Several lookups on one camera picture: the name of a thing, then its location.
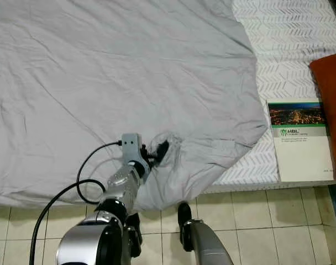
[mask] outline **silver metal leg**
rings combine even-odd
[[[192,221],[191,242],[197,265],[233,265],[215,232],[200,221]]]

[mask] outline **green logo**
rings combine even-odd
[[[280,136],[286,136],[287,135],[287,130],[282,129],[280,130]]]

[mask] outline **orange pillow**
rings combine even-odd
[[[318,82],[329,124],[336,172],[336,54],[313,61],[310,67]]]

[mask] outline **tiled floor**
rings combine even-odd
[[[208,224],[235,265],[330,264],[324,226],[313,188],[205,194],[190,202],[193,216]],[[53,208],[38,236],[35,264],[55,264],[62,235],[91,206]],[[0,209],[0,264],[28,264],[40,210]],[[175,207],[141,213],[142,254],[133,265],[196,264],[179,242]]]

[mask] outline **tile grout line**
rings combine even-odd
[[[9,208],[8,221],[7,221],[7,229],[6,229],[6,238],[5,238],[4,247],[3,247],[2,264],[4,263],[4,257],[6,255],[7,235],[8,235],[9,219],[11,218],[11,211],[12,211],[12,207]]]
[[[321,208],[319,206],[319,202],[318,202],[318,196],[317,196],[317,192],[316,192],[316,189],[313,187],[313,190],[314,190],[314,196],[316,197],[316,202],[317,202],[317,207],[318,207],[318,211],[319,211],[319,216],[321,218],[321,225],[324,225],[323,223],[323,216],[322,216],[322,213],[321,213]]]
[[[242,264],[241,262],[242,262],[242,255],[240,254],[240,246],[239,246],[239,239],[238,239],[238,232],[237,232],[237,230],[235,231],[235,236],[236,236],[236,238],[237,238],[237,245],[238,245],[238,252],[239,252],[239,261],[240,261],[240,264]]]
[[[234,213],[234,204],[233,204],[233,196],[232,192],[229,193],[230,195],[230,202],[232,203],[232,213],[233,213],[233,219],[234,219],[234,228],[235,228],[235,236],[237,238],[237,245],[238,245],[238,252],[239,252],[239,261],[240,264],[242,262],[242,255],[240,254],[240,246],[239,246],[239,239],[238,239],[238,232],[237,232],[237,221],[235,220],[235,213]]]
[[[42,264],[44,264],[44,252],[45,252],[45,243],[46,243],[46,231],[48,229],[48,218],[49,218],[49,210],[46,213],[45,235],[44,235],[44,245],[43,245],[43,258],[41,259]]]
[[[232,192],[229,193],[230,196],[230,202],[232,204],[232,213],[233,213],[233,220],[234,220],[234,228],[237,230],[237,221],[235,220],[235,213],[234,213],[234,205],[233,205],[233,197],[232,197]]]
[[[199,219],[199,208],[197,207],[197,197],[195,198],[195,207],[196,207],[197,219]]]
[[[290,227],[305,227],[307,225],[293,225],[293,226],[278,226],[274,228],[290,228]],[[244,228],[244,229],[215,229],[215,232],[223,232],[223,231],[244,231],[244,230],[262,230],[262,229],[272,229],[273,227],[259,227],[259,228]],[[170,231],[170,232],[153,232],[153,233],[144,233],[142,235],[157,235],[157,234],[179,234],[179,231]],[[47,238],[38,238],[37,240],[46,240],[46,239],[62,239],[62,237],[47,237]],[[0,239],[0,241],[29,241],[32,240],[30,238],[21,238],[21,239]]]
[[[308,221],[308,217],[307,217],[307,214],[306,214],[306,208],[305,208],[305,203],[303,201],[303,195],[302,195],[302,191],[301,189],[299,188],[300,190],[300,194],[301,194],[301,200],[302,200],[302,206],[303,206],[303,210],[304,210],[304,214],[306,216],[306,221],[307,221],[307,229],[308,229],[308,233],[309,233],[309,238],[311,239],[311,245],[312,245],[312,251],[313,251],[313,257],[314,257],[314,262],[315,264],[317,263],[317,260],[316,260],[316,254],[314,252],[314,246],[313,246],[313,240],[312,240],[312,235],[311,235],[311,230],[309,229],[309,221]]]
[[[269,216],[270,216],[270,221],[271,221],[271,231],[272,231],[272,235],[274,236],[274,243],[275,243],[275,248],[276,248],[276,255],[277,255],[277,261],[280,264],[280,258],[279,258],[279,251],[277,249],[277,243],[276,243],[276,237],[275,237],[275,231],[274,231],[274,224],[272,223],[272,218],[271,218],[271,210],[270,210],[270,206],[269,206],[269,199],[267,197],[267,192],[265,191],[265,196],[266,196],[266,203],[267,203],[267,208],[269,210]]]
[[[163,265],[163,233],[162,233],[162,211],[160,211],[161,215],[161,264]]]

